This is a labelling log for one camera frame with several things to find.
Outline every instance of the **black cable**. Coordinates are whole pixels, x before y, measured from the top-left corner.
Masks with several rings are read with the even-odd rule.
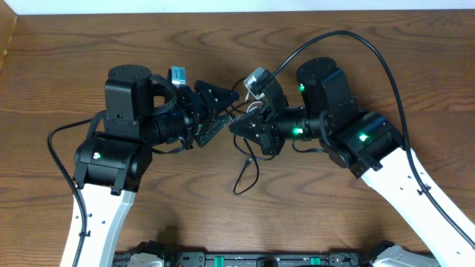
[[[178,137],[178,139],[181,141],[181,146],[179,148],[173,148],[170,151],[159,151],[156,148],[152,148],[151,151],[156,153],[156,154],[159,154],[159,155],[179,153],[179,152],[183,151],[183,149],[185,149],[185,140],[182,137]]]
[[[68,185],[69,185],[71,191],[73,192],[74,198],[77,201],[79,211],[81,212],[81,221],[82,221],[81,233],[79,233],[79,243],[77,245],[76,255],[74,256],[73,267],[76,267],[78,262],[79,262],[79,257],[81,255],[82,246],[84,245],[84,239],[87,235],[86,230],[87,230],[87,227],[88,227],[88,218],[86,217],[87,216],[86,207],[85,207],[84,202],[82,201],[81,196],[79,195],[79,191],[77,190],[76,186],[74,185],[73,179],[71,179],[71,177],[69,176],[68,171],[66,171],[66,168],[61,163],[61,160],[59,160],[58,155],[56,154],[56,152],[54,150],[53,136],[54,136],[55,133],[57,133],[61,130],[76,127],[76,126],[79,126],[79,125],[84,125],[84,124],[89,123],[89,122],[91,122],[91,119],[86,119],[86,120],[83,120],[81,122],[75,122],[75,123],[71,123],[69,125],[61,126],[57,129],[51,131],[50,134],[48,134],[48,136],[47,136],[47,148],[50,150],[50,154],[53,157],[54,162],[56,163],[56,165],[58,165],[58,168],[62,172],[62,175],[65,177],[66,182],[68,182]]]
[[[235,90],[236,87],[239,85],[239,83],[244,82],[245,79],[246,79],[246,77],[243,77],[243,78],[239,79],[237,82],[235,82],[235,84],[232,86],[231,90]]]
[[[254,163],[255,163],[255,170],[256,170],[257,173],[256,173],[256,175],[255,175],[255,180],[254,180],[254,182],[253,182],[250,186],[248,186],[246,189],[242,190],[241,192],[236,193],[236,187],[237,187],[238,184],[239,184],[240,178],[243,176],[243,173],[244,173],[244,171],[246,170],[246,168],[251,164],[251,161],[248,159],[248,160],[246,161],[246,163],[244,164],[243,170],[240,172],[240,175],[239,175],[239,177],[238,177],[237,180],[236,180],[236,183],[235,183],[234,188],[232,189],[232,193],[234,193],[236,196],[238,196],[238,195],[240,195],[240,194],[246,193],[249,189],[251,189],[252,187],[254,187],[254,185],[255,185],[256,183],[258,183],[258,180],[259,180],[259,164],[258,164],[258,161],[257,161],[257,159],[256,159],[256,157],[255,157],[255,155],[254,155],[254,152],[252,152],[251,146],[250,146],[249,143],[247,142],[246,138],[243,138],[243,140],[244,140],[244,143],[246,143],[247,148],[249,149],[249,152],[250,152],[250,154],[251,154],[251,159],[254,160]]]
[[[332,144],[328,140],[327,130],[325,130],[325,118],[327,117],[327,115],[328,115],[328,111],[320,112],[318,121],[320,122],[321,138],[324,140],[325,144],[327,144],[330,147],[332,146]]]
[[[244,155],[246,155],[246,156],[248,156],[248,157],[251,157],[251,156],[252,156],[251,154],[245,152],[242,148],[239,147],[238,143],[236,142],[236,136],[235,136],[235,135],[232,137],[232,143],[235,145],[235,148],[236,148],[239,152],[241,152],[242,154],[244,154]],[[256,158],[257,160],[269,161],[269,160],[275,158],[275,156],[271,156],[271,157],[268,157],[268,158],[261,158],[261,157],[259,157],[259,156],[255,156],[255,158]]]
[[[298,152],[298,153],[312,153],[312,152],[327,153],[327,151],[325,151],[323,148],[309,148],[304,151],[299,150],[298,148],[295,147],[295,140],[292,141],[292,148],[294,149],[295,152]]]
[[[177,103],[177,87],[174,84],[172,84],[168,79],[165,79],[158,74],[152,75],[150,77],[150,80],[154,82],[158,82],[168,91],[169,94],[171,94],[170,100],[159,107],[155,107],[154,112],[156,114],[162,114],[162,113],[168,112]]]
[[[245,79],[246,79],[246,77],[243,77],[243,78],[237,80],[237,81],[235,82],[235,84],[232,86],[231,90],[235,90],[236,87],[239,85],[239,83],[241,83],[241,82],[244,81]],[[231,104],[231,111],[230,111],[230,112],[232,113],[232,112],[234,112],[234,111],[236,111],[236,112],[238,112],[238,113],[242,113],[242,114],[246,113],[246,112],[244,112],[244,111],[239,111],[239,110],[237,110],[237,109],[235,108],[235,106],[233,106],[233,105]]]
[[[409,140],[409,132],[407,130],[407,124],[406,124],[406,117],[404,114],[404,108],[402,107],[402,101],[401,101],[401,96],[399,95],[399,89],[396,84],[396,80],[393,77],[393,74],[391,73],[391,70],[389,69],[389,66],[387,65],[386,61],[384,60],[383,56],[380,54],[380,52],[371,44],[369,43],[366,39],[363,37],[359,36],[356,33],[352,33],[347,30],[336,30],[333,32],[325,33],[320,36],[315,37],[314,39],[306,42],[302,46],[300,46],[294,53],[292,53],[273,73],[270,75],[266,80],[263,81],[263,84],[265,85],[267,82],[271,81],[272,79],[275,78],[275,76],[281,72],[282,69],[295,57],[297,56],[302,50],[305,48],[309,47],[310,45],[325,39],[329,36],[337,36],[337,35],[342,35],[342,36],[351,36],[354,39],[357,39],[358,41],[362,42],[364,45],[366,45],[372,52],[378,57],[379,61],[381,62],[382,67],[384,68],[384,71],[387,74],[387,78],[389,79],[391,83],[391,87],[393,88],[394,92],[394,97],[396,98],[396,104],[398,106],[399,110],[399,116],[401,118],[401,126],[402,126],[402,135],[404,137],[404,149],[406,150],[407,154],[407,161],[409,162],[409,166],[411,171],[413,172],[414,178],[416,179],[417,183],[419,184],[419,187],[421,188],[421,191],[425,196],[429,199],[430,203],[432,203],[433,207],[444,217],[445,220],[457,231],[457,233],[460,234],[460,236],[463,237],[465,241],[470,244],[472,249],[475,249],[475,243],[474,241],[452,220],[450,216],[444,211],[444,209],[438,204],[438,202],[433,198],[432,194],[429,192],[429,190],[425,187],[421,177],[419,176],[419,173],[417,172],[416,165],[414,164],[413,160],[413,155],[412,155],[412,150],[410,148],[410,140]]]
[[[240,104],[237,105],[237,106],[231,105],[231,111],[230,111],[230,112],[231,112],[231,113],[232,113],[232,112],[238,112],[238,113],[246,114],[246,111],[238,110],[238,108],[240,108],[240,107],[242,107],[242,106],[244,106],[244,105],[246,105],[246,104],[253,103],[253,102],[261,102],[261,103],[265,104],[265,102],[262,101],[262,100],[249,99],[249,100],[247,100],[247,101],[245,101],[245,102],[240,103]]]
[[[107,117],[107,113],[105,111],[99,111],[94,115],[94,117],[91,119],[91,123],[89,125],[88,129],[88,134],[86,135],[86,139],[91,138],[94,133],[96,132],[97,126],[99,126],[99,123]]]

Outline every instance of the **wire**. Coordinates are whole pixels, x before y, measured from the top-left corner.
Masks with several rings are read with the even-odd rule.
[[[262,100],[249,99],[249,100],[246,100],[245,102],[240,103],[240,104],[237,105],[237,106],[231,105],[231,111],[230,111],[230,112],[231,112],[231,113],[232,113],[232,112],[238,112],[238,113],[246,114],[246,111],[238,110],[238,108],[240,108],[240,107],[242,107],[242,106],[244,106],[244,105],[247,105],[247,104],[249,104],[249,103],[254,103],[254,102],[259,102],[259,103],[265,104],[265,102],[262,101]]]
[[[248,156],[248,157],[251,157],[251,156],[252,156],[251,154],[245,152],[242,148],[239,147],[238,143],[236,142],[236,136],[234,136],[234,137],[232,138],[232,142],[233,142],[233,144],[235,145],[235,148],[236,148],[239,152],[241,152],[242,154],[244,154],[244,155],[246,155],[246,156]],[[256,158],[257,160],[261,160],[261,161],[270,161],[271,159],[275,158],[275,156],[271,156],[271,157],[268,157],[268,158],[261,158],[261,157],[259,157],[259,156],[255,156],[255,158]]]
[[[243,82],[245,79],[246,79],[246,77],[243,77],[243,78],[237,80],[237,81],[235,82],[235,84],[232,86],[231,90],[235,90],[236,87],[237,87],[241,82]],[[231,111],[230,111],[230,112],[232,113],[232,112],[234,112],[234,111],[236,111],[236,112],[238,112],[238,113],[242,113],[242,114],[245,114],[245,113],[246,113],[246,112],[244,112],[244,111],[239,111],[239,110],[237,110],[237,109],[235,108],[235,106],[231,105]]]
[[[251,108],[251,107],[252,107],[253,105],[255,105],[255,104],[263,104],[263,102],[260,101],[260,100],[254,101],[254,102],[251,103],[249,106],[247,106],[247,111],[246,111],[246,112],[248,113],[248,112],[252,111],[252,110],[255,109],[255,108],[259,108],[259,106],[256,106],[256,107]]]
[[[236,187],[238,186],[238,184],[239,184],[239,182],[240,182],[240,178],[243,176],[243,173],[244,173],[244,171],[246,170],[246,168],[251,164],[251,160],[248,159],[248,160],[246,161],[246,163],[244,164],[243,170],[240,172],[239,177],[238,177],[237,180],[236,180],[236,183],[235,183],[234,188],[232,189],[232,193],[234,193],[236,196],[238,196],[238,195],[240,195],[240,194],[246,193],[249,189],[253,188],[254,185],[255,185],[256,183],[258,183],[258,180],[259,180],[259,164],[258,164],[258,161],[257,161],[257,159],[256,159],[256,157],[255,157],[255,155],[254,155],[254,152],[253,152],[252,149],[251,149],[251,146],[250,146],[249,143],[247,142],[247,139],[246,139],[246,138],[243,138],[243,140],[244,140],[244,143],[246,143],[246,146],[247,146],[247,148],[249,149],[249,152],[250,152],[250,154],[251,154],[251,157],[250,157],[249,159],[254,160],[254,163],[255,163],[255,170],[256,170],[257,173],[256,173],[256,175],[255,175],[255,180],[254,180],[254,182],[253,182],[250,186],[248,186],[246,189],[242,190],[241,192],[236,192]]]
[[[181,141],[181,146],[179,148],[173,148],[170,151],[159,151],[156,148],[152,148],[151,151],[156,153],[156,154],[159,154],[159,155],[179,153],[179,152],[183,151],[183,149],[185,149],[185,140],[184,140],[184,138],[182,138],[180,136],[178,137],[178,139]]]
[[[412,155],[412,150],[410,148],[410,140],[409,140],[409,132],[407,130],[407,124],[406,124],[406,117],[404,114],[404,108],[402,107],[402,101],[401,101],[401,96],[399,95],[399,89],[396,84],[396,80],[393,77],[393,74],[391,73],[391,70],[389,69],[389,66],[387,65],[386,61],[384,60],[383,56],[380,54],[380,52],[371,44],[369,43],[366,39],[363,37],[359,36],[356,33],[352,33],[347,30],[336,30],[333,32],[325,33],[320,36],[315,37],[314,39],[311,39],[310,41],[306,42],[302,46],[300,46],[294,53],[292,53],[266,80],[263,81],[263,85],[265,85],[267,82],[271,81],[272,79],[275,78],[275,76],[281,72],[282,69],[295,57],[297,56],[301,51],[303,51],[305,48],[309,47],[310,45],[325,39],[330,36],[351,36],[354,39],[357,39],[358,41],[362,42],[364,45],[366,45],[379,59],[381,62],[382,67],[384,68],[384,71],[387,74],[387,78],[389,79],[391,83],[391,87],[393,88],[394,92],[394,97],[396,98],[396,104],[398,106],[398,111],[399,111],[399,116],[401,118],[401,126],[402,126],[402,135],[404,137],[404,149],[406,150],[407,154],[407,161],[409,162],[409,166],[411,171],[413,172],[414,178],[416,179],[417,183],[419,184],[419,187],[421,188],[421,191],[425,196],[429,199],[430,203],[432,203],[433,207],[444,217],[445,220],[453,227],[457,233],[460,234],[460,236],[463,237],[465,241],[472,247],[472,249],[475,249],[475,243],[474,241],[452,220],[452,218],[444,211],[444,209],[438,204],[438,202],[433,198],[432,194],[429,192],[429,190],[426,188],[424,185],[421,177],[419,176],[419,173],[417,172],[416,165],[414,164],[414,159]]]
[[[296,147],[295,147],[295,140],[292,141],[292,148],[294,149],[295,152],[298,152],[298,153],[311,153],[311,152],[315,152],[315,153],[328,153],[326,150],[324,150],[323,148],[309,148],[309,149],[306,149],[304,151],[302,150],[298,150]]]
[[[81,196],[79,195],[79,191],[77,190],[76,186],[74,185],[73,179],[71,178],[71,176],[69,176],[68,171],[66,171],[66,168],[61,163],[61,160],[59,160],[58,155],[56,154],[56,152],[54,150],[53,136],[54,136],[55,133],[57,133],[61,130],[76,127],[76,126],[79,126],[79,125],[84,125],[84,124],[89,123],[89,122],[91,122],[91,119],[86,119],[86,120],[83,120],[81,122],[75,122],[75,123],[71,123],[69,125],[61,126],[61,127],[57,128],[55,130],[52,130],[50,132],[50,134],[48,134],[48,136],[47,136],[47,148],[50,150],[50,154],[53,157],[54,162],[56,163],[56,165],[58,165],[58,168],[62,172],[62,175],[65,177],[66,182],[68,182],[68,185],[69,185],[71,191],[73,192],[74,198],[77,201],[79,211],[81,212],[81,221],[82,221],[81,233],[79,233],[79,243],[77,245],[76,255],[74,255],[73,267],[77,266],[77,264],[79,262],[79,257],[81,256],[81,250],[82,250],[82,246],[84,245],[84,239],[86,237],[86,230],[87,230],[87,227],[88,227],[88,218],[86,217],[86,215],[87,215],[86,207],[85,207],[84,202],[81,199]]]

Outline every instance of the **cable clip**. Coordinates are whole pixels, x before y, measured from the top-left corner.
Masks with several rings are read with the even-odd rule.
[[[85,232],[80,232],[80,233],[79,233],[79,237],[82,237],[82,236],[84,236],[84,237],[91,237],[91,231],[88,231],[87,234],[86,234]]]
[[[431,187],[429,185],[425,185],[424,187],[428,191],[431,189]],[[417,194],[419,194],[419,196],[423,195],[423,193],[424,193],[424,191],[417,189]]]

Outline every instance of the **wooden surface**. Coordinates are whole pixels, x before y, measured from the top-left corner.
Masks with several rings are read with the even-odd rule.
[[[3,58],[7,55],[10,37],[15,28],[16,14],[0,0],[0,70],[3,66]]]
[[[230,88],[337,29],[361,34],[384,54],[419,159],[475,220],[475,11],[22,16],[0,75],[0,266],[59,264],[73,197],[46,137],[105,108],[111,67],[145,65],[165,75],[178,65],[190,85],[202,79]],[[303,103],[296,68],[316,56],[333,57],[361,106],[399,128],[377,59],[344,37],[313,46],[279,74],[291,105]],[[55,137],[70,172],[85,134],[80,127]],[[205,148],[154,156],[117,249],[158,240],[210,251],[323,251],[392,240],[427,250],[384,199],[326,155],[297,154],[288,142],[261,163],[256,187],[236,197],[232,186],[245,160],[226,129]]]

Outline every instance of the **green led light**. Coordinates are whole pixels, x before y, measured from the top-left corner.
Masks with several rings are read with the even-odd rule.
[[[362,134],[359,136],[359,139],[360,139],[361,141],[363,141],[363,142],[364,142],[366,139],[368,139],[368,138],[369,138],[369,136],[367,136],[367,135],[364,134],[364,133],[362,133]]]
[[[293,132],[294,134],[303,134],[303,133],[304,133],[304,130],[303,130],[302,128],[294,128],[294,129],[292,130],[292,132]]]

